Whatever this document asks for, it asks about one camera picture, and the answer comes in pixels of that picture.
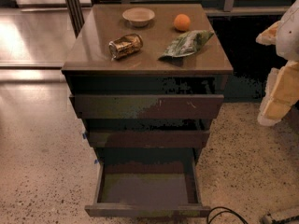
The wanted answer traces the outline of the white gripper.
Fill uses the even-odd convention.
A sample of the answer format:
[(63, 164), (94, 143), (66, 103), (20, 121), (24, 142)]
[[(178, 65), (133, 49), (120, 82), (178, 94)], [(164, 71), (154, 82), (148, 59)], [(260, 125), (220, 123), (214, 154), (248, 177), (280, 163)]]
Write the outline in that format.
[[(258, 34), (256, 42), (275, 45), (279, 21)], [(280, 69), (272, 68), (266, 82), (265, 97), (262, 99), (258, 122), (263, 126), (279, 123), (299, 101), (299, 62), (288, 61)]]

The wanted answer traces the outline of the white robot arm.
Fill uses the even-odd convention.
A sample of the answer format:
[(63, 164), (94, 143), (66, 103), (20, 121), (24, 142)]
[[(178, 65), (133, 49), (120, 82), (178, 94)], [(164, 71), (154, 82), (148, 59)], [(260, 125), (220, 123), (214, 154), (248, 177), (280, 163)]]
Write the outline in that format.
[(261, 125), (274, 126), (299, 101), (299, 0), (279, 21), (260, 33), (256, 42), (275, 45), (277, 56), (287, 61), (280, 69), (271, 69), (257, 117)]

